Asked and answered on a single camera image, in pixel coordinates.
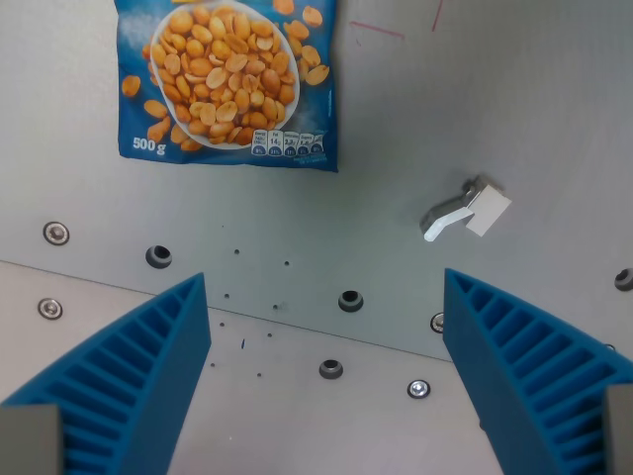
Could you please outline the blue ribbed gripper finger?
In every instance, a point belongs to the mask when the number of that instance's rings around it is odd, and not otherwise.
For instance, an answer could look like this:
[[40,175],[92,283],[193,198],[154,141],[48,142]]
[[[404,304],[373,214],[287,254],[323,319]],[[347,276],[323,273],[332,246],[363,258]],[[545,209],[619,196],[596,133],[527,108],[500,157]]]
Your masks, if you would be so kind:
[[443,341],[505,474],[603,474],[603,395],[632,362],[472,276],[444,273]]
[[2,404],[59,409],[65,474],[164,474],[211,344],[196,274],[86,338]]

